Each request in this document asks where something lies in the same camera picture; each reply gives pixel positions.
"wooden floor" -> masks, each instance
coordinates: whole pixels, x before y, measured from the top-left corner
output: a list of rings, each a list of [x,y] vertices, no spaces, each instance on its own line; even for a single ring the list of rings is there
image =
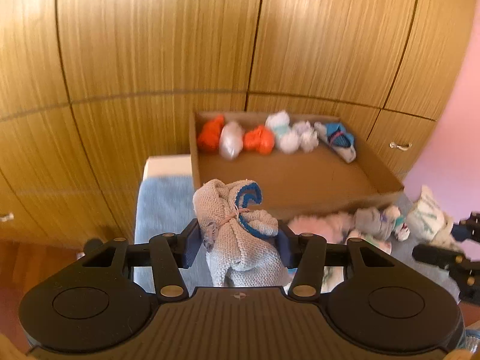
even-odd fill
[[[18,320],[23,295],[75,260],[75,250],[0,240],[0,333],[20,351],[29,349]]]

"wardrobe door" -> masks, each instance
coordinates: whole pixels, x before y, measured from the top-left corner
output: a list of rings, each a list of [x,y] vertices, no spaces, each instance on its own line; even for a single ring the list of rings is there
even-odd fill
[[[415,0],[263,0],[250,90],[382,107]]]
[[[73,105],[80,136],[103,191],[138,189],[152,155],[189,152],[189,116],[243,111],[245,94],[144,95]]]
[[[246,90],[260,0],[58,0],[73,101]]]
[[[476,0],[418,0],[386,108],[437,120],[469,42]]]
[[[0,122],[0,146],[15,192],[98,190],[67,106]]]
[[[100,191],[20,194],[18,198],[44,229],[51,245],[81,250],[92,238],[127,238]]]
[[[13,218],[0,222],[0,239],[19,242],[47,244],[49,239],[42,228],[25,210],[22,203],[12,192],[0,192],[0,216],[13,214]]]
[[[55,0],[0,0],[0,117],[67,102]]]
[[[368,138],[379,113],[378,109],[305,97],[249,95],[247,111],[338,116],[363,139]]]
[[[382,110],[367,142],[392,173],[401,176],[415,163],[435,124],[421,117]]]

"pink wall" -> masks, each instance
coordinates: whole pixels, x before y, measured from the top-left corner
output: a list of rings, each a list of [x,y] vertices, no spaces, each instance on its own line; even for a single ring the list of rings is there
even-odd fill
[[[480,0],[450,100],[404,184],[412,200],[428,185],[456,221],[480,211]]]

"light blue towel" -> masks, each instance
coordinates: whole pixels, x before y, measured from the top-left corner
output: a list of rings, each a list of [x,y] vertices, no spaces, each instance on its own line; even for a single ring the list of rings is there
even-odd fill
[[[135,243],[147,243],[150,238],[161,233],[181,233],[195,218],[193,196],[191,176],[165,176],[144,180],[138,192]],[[180,269],[190,295],[195,287],[213,285],[205,255],[206,249],[201,245],[193,266]],[[155,292],[152,268],[135,268],[133,280],[145,291]]]

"circular pad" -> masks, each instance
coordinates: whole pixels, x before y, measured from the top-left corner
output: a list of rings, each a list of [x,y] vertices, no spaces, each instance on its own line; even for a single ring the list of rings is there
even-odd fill
[[[85,319],[99,315],[109,305],[106,292],[92,287],[70,288],[53,300],[54,310],[65,318]]]
[[[419,294],[402,287],[376,289],[368,296],[368,303],[376,312],[389,318],[411,318],[425,307]]]

